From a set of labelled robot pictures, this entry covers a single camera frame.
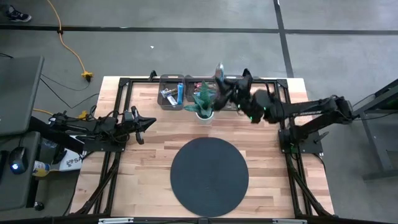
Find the black floor stripe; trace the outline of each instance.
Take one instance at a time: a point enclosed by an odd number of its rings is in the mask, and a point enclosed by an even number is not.
[[[247,33],[247,34],[279,33],[279,29],[266,29],[266,28],[257,29],[257,28],[63,26],[62,29],[64,31],[82,31],[82,32],[209,32],[209,33]],[[0,24],[0,30],[57,31],[58,26],[34,26],[34,25],[29,26],[29,25]],[[398,35],[398,30],[314,30],[314,29],[282,29],[282,30],[284,31],[285,34],[303,34],[303,35],[306,34],[307,35]]]
[[[398,35],[398,30],[302,30],[286,29],[286,34],[307,35]]]
[[[3,30],[44,30],[57,31],[57,26],[26,26],[0,24]],[[63,31],[88,31],[88,32],[198,32],[198,33],[247,33],[247,34],[277,34],[278,29],[252,29],[252,28],[178,28],[178,27],[86,27],[62,26]]]
[[[280,12],[279,1],[274,0],[274,7],[276,13],[276,21],[279,28],[280,44],[282,46],[282,55],[284,56],[285,68],[287,78],[294,78],[292,62],[290,61],[289,48],[287,47],[286,33],[284,22],[282,20],[282,13]]]

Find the wooden table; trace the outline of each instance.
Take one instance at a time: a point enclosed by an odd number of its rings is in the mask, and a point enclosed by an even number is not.
[[[119,78],[104,77],[95,114],[97,117],[113,110]],[[308,100],[303,79],[288,78],[287,81],[291,102]],[[253,85],[252,91],[263,87]],[[235,210],[223,217],[294,216],[285,157],[277,140],[278,124],[265,121],[251,124],[246,116],[222,111],[215,114],[211,124],[200,125],[192,112],[162,110],[157,104],[158,88],[156,83],[137,83],[132,88],[130,105],[137,106],[141,116],[156,117],[157,121],[144,134],[145,144],[139,145],[132,134],[126,151],[122,153],[113,217],[196,217],[175,198],[170,184],[170,166],[178,150],[199,137],[216,137],[230,142],[242,153],[249,168],[249,188],[245,198]],[[296,118],[296,122],[305,123],[309,119],[311,117]],[[71,212],[81,208],[97,187],[103,157],[103,152],[96,152],[84,160]],[[309,189],[324,208],[333,213],[321,162],[311,154],[304,154],[303,163]],[[305,211],[301,190],[298,186],[297,189],[300,207]],[[107,191],[101,208],[104,208]]]

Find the black cable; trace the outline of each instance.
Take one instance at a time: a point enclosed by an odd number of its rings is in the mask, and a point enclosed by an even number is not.
[[[94,105],[94,106],[92,106],[91,108],[90,108],[90,113],[88,114],[88,118],[93,118],[94,120],[97,120],[95,117],[94,117],[94,115],[93,115],[93,113],[95,112],[95,110],[97,109],[97,105]]]
[[[40,80],[44,83],[44,85],[46,85],[51,90],[51,92],[53,92],[55,94],[55,96],[58,97],[58,99],[60,99],[63,103],[65,103],[70,109],[74,109],[75,107],[77,107],[80,104],[82,104],[84,101],[89,100],[91,97],[99,95],[99,93],[95,93],[95,94],[85,98],[80,103],[76,104],[75,106],[70,106],[67,102],[65,102],[65,100],[63,100],[60,96],[58,96],[58,94],[54,90],[52,90],[51,87],[43,79],[40,79]]]
[[[359,100],[358,102],[356,102],[356,103],[355,103],[353,106],[351,106],[351,107],[354,107],[354,106],[358,105],[358,103],[360,103],[360,102],[366,100],[369,96],[363,98],[362,100]]]
[[[322,159],[318,154],[316,154],[316,153],[313,153],[313,155],[314,155],[315,157],[317,157],[317,158],[321,161],[321,163],[322,163],[322,165],[323,165],[323,169],[325,170],[325,173],[326,173],[326,166],[325,166],[325,162],[323,161],[323,159]]]
[[[378,116],[378,117],[376,117],[376,118],[355,119],[354,121],[367,121],[367,120],[370,120],[370,119],[378,119],[378,118],[383,118],[383,117],[386,117],[386,116],[392,115],[392,114],[394,114],[394,113],[398,113],[398,110],[396,110],[396,111],[393,111],[393,112],[391,112],[391,113],[388,113],[388,114],[385,114],[385,115],[383,115],[383,116]]]
[[[105,117],[101,118],[101,122],[105,121],[109,116],[111,116],[111,114],[113,114],[114,112],[117,112],[118,115],[120,115],[119,111],[117,110],[112,110],[111,112],[109,112]]]
[[[14,58],[13,56],[8,55],[8,54],[4,54],[4,53],[0,53],[0,56],[7,57],[7,58]]]
[[[60,86],[62,86],[62,87],[65,87],[65,88],[67,88],[67,89],[69,89],[69,90],[73,90],[73,91],[83,91],[83,90],[87,89],[87,88],[90,86],[90,83],[91,83],[91,82],[89,82],[89,83],[87,84],[86,87],[82,88],[81,90],[77,90],[77,89],[74,89],[74,88],[70,88],[70,87],[68,87],[68,86],[66,86],[66,85],[64,85],[64,84],[61,84],[61,83],[59,83],[59,82],[57,82],[57,81],[55,81],[55,80],[53,80],[53,79],[51,79],[51,78],[45,76],[43,73],[42,73],[42,76],[44,76],[45,78],[47,78],[47,79],[49,79],[49,80],[55,82],[56,84],[58,84],[58,85],[60,85]]]
[[[77,187],[77,181],[75,183],[75,188],[73,189],[73,194],[72,194],[72,198],[69,201],[69,204],[67,206],[67,209],[63,212],[62,216],[65,216],[70,208],[70,206],[72,205],[73,202],[73,198],[75,197],[75,192],[76,192],[76,187]]]
[[[351,121],[351,119],[347,118],[341,111],[337,111],[337,112],[339,112],[339,114],[342,115],[342,117],[344,117],[347,121]],[[383,117],[392,115],[392,114],[394,114],[394,113],[398,113],[398,110],[393,111],[393,112],[388,113],[388,114],[385,114],[385,115],[383,115],[383,116],[378,116],[378,117],[376,117],[376,118],[353,119],[352,121],[367,121],[367,120],[370,120],[370,119],[378,119],[378,118],[383,118]]]
[[[125,129],[123,129],[123,131],[125,131],[126,133],[122,134],[122,135],[119,135],[119,136],[116,136],[116,137],[114,137],[113,134],[112,134],[111,137],[112,137],[113,141],[116,141],[117,143],[127,143],[130,140],[130,133],[128,131],[126,131]],[[125,141],[119,141],[119,140],[116,139],[116,138],[120,138],[120,137],[123,137],[123,136],[127,136],[127,139]]]
[[[21,146],[22,143],[24,143],[24,138],[25,138],[25,134],[21,135],[21,137],[19,138],[18,147]]]
[[[293,157],[293,153],[290,153],[290,156],[292,159],[294,159],[295,161],[297,160],[297,158]]]

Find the orange cable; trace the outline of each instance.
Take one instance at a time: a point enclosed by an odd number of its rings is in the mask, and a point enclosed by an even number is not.
[[[52,10],[54,11],[55,15],[57,16],[58,23],[59,23],[59,26],[60,26],[60,30],[62,30],[61,19],[60,19],[60,16],[58,15],[57,10],[55,9],[54,5],[50,2],[50,0],[47,0],[47,2],[50,4]],[[70,52],[72,52],[72,53],[77,57],[77,59],[79,59],[80,65],[81,65],[81,67],[82,67],[82,69],[83,69],[83,74],[89,73],[89,72],[86,71],[85,66],[83,65],[83,62],[81,61],[79,55],[78,55],[76,52],[74,52],[70,47],[68,47],[68,46],[63,42],[62,34],[59,34],[59,35],[60,35],[60,40],[61,40],[62,45],[63,45],[66,49],[68,49]]]

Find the computer mouse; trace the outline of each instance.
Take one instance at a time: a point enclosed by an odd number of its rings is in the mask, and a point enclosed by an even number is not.
[[[13,149],[9,154],[8,163],[14,174],[23,174],[28,166],[26,148],[19,146]]]

